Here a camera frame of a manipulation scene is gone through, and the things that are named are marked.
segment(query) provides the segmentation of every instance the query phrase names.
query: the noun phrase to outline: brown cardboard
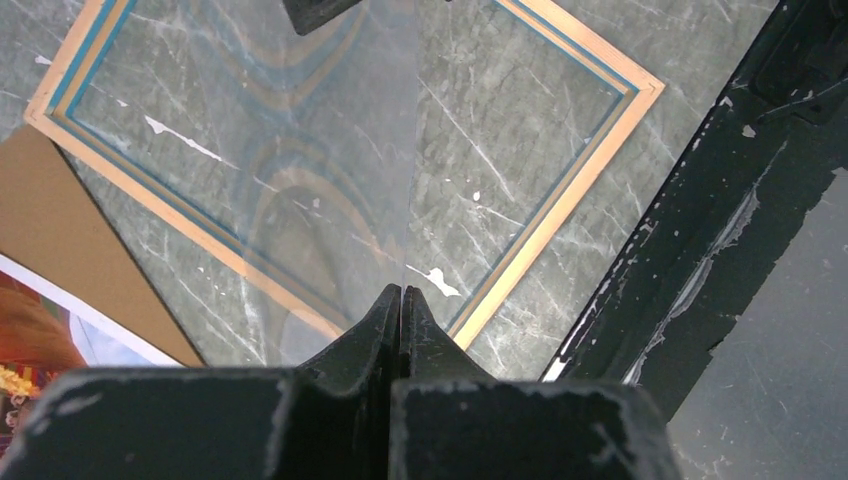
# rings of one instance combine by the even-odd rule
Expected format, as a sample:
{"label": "brown cardboard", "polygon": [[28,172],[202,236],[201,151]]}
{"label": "brown cardboard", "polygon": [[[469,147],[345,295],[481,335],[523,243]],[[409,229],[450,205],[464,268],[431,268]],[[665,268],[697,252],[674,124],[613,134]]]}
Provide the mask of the brown cardboard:
{"label": "brown cardboard", "polygon": [[0,144],[0,252],[187,366],[203,362],[53,143]]}

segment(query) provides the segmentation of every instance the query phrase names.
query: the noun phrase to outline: transparent plastic sheet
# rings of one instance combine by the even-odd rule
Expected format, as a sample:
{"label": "transparent plastic sheet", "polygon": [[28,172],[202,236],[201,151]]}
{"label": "transparent plastic sheet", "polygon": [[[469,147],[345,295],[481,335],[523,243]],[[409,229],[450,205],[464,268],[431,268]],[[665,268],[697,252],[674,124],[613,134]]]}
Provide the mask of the transparent plastic sheet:
{"label": "transparent plastic sheet", "polygon": [[412,0],[365,0],[305,37],[278,1],[138,2],[80,102],[237,239],[238,335],[268,365],[308,359],[403,285],[417,36]]}

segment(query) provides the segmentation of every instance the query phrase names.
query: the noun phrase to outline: gray concrete floor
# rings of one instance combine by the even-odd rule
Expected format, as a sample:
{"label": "gray concrete floor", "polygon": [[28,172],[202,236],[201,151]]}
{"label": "gray concrete floor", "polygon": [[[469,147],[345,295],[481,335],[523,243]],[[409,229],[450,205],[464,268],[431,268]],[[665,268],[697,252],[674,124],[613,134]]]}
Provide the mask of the gray concrete floor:
{"label": "gray concrete floor", "polygon": [[[340,86],[328,80],[335,87],[316,93],[317,106],[309,111],[317,113],[293,117],[280,113],[289,106],[280,103],[284,100],[278,92],[260,91],[254,95],[262,99],[256,106],[250,103],[253,97],[232,94],[242,90],[238,72],[227,77],[244,65],[243,89],[249,91],[253,84],[248,86],[248,80],[277,88],[275,75],[288,75],[267,66],[273,66],[273,59],[262,64],[262,52],[295,41],[279,33],[284,17],[279,4],[272,3],[251,11],[227,11],[222,3],[215,17],[163,2],[140,2],[77,117],[220,224],[304,272],[304,281],[337,299],[348,317],[364,312],[375,289],[402,280],[421,287],[437,319],[447,324],[527,221],[552,177],[591,134],[610,95],[490,1],[419,2],[416,68],[409,53],[416,50],[414,33],[400,28],[402,16],[382,12],[374,3],[360,43],[350,50],[353,60],[339,67],[356,73],[345,78],[358,78],[359,83]],[[470,347],[476,361],[503,378],[529,379],[541,373],[775,0],[558,3],[667,88]],[[75,0],[0,3],[0,139],[21,124],[45,64],[80,8]],[[346,20],[351,25],[355,13]],[[340,22],[334,28],[348,27]],[[253,42],[249,50],[243,48],[245,38]],[[398,47],[376,47],[385,38]],[[216,54],[210,45],[241,55],[235,57],[236,67],[226,70],[225,62],[207,61]],[[406,110],[417,111],[417,136],[415,116],[403,115]],[[239,169],[189,148],[173,134],[157,135],[148,118]],[[364,267],[368,249],[347,237],[333,237],[323,226],[350,220],[315,206],[326,205],[327,199],[313,203],[317,198],[302,194],[283,205],[274,197],[275,208],[250,210],[245,216],[247,206],[257,202],[259,187],[250,182],[245,187],[247,177],[239,172],[248,171],[246,165],[265,167],[246,152],[254,145],[273,144],[280,131],[294,128],[292,118],[329,157],[344,148],[356,153],[351,158],[369,158],[352,164],[359,174],[351,178],[357,185],[377,181],[384,187],[361,190],[372,207],[377,205],[366,220],[383,250],[398,252],[395,263]],[[359,133],[340,133],[351,131]],[[280,144],[277,140],[276,147],[269,147],[270,157],[284,153]],[[388,144],[394,147],[392,161],[384,158],[385,149],[376,147]],[[383,163],[368,153],[372,146]],[[326,344],[326,338],[296,320],[296,312],[279,307],[81,162],[75,166],[210,363],[292,364]],[[294,220],[275,230],[278,217]],[[245,225],[246,218],[270,227],[257,235]],[[312,232],[312,237],[302,232]],[[302,255],[291,253],[291,245],[307,245],[315,235],[327,239],[329,254],[314,245],[299,249]],[[385,248],[392,242],[402,248]],[[336,250],[345,254],[334,255]],[[432,269],[443,272],[441,289],[432,276],[422,276]],[[458,295],[446,296],[450,289]]]}

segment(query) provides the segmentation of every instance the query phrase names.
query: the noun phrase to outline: wooden frame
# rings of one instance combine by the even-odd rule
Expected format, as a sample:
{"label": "wooden frame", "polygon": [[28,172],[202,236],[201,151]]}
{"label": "wooden frame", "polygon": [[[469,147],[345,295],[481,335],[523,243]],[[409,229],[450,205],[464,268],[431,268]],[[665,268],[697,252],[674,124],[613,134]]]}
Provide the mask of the wooden frame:
{"label": "wooden frame", "polygon": [[[514,238],[455,318],[449,333],[467,348],[656,100],[664,85],[551,0],[496,0],[568,56],[619,92],[574,165]],[[79,157],[131,197],[209,251],[275,301],[329,338],[342,333],[343,316],[285,272],[246,251],[234,235],[138,168],[114,146],[73,118],[85,88],[135,0],[87,0],[26,110],[28,123]]]}

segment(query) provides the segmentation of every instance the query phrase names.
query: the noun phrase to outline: colorful picture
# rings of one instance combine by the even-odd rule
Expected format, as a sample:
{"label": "colorful picture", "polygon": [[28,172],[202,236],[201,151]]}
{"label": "colorful picture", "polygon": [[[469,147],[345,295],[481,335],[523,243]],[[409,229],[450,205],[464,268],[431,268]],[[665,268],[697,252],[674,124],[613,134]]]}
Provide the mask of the colorful picture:
{"label": "colorful picture", "polygon": [[0,254],[0,457],[51,381],[68,370],[94,366],[180,364]]}

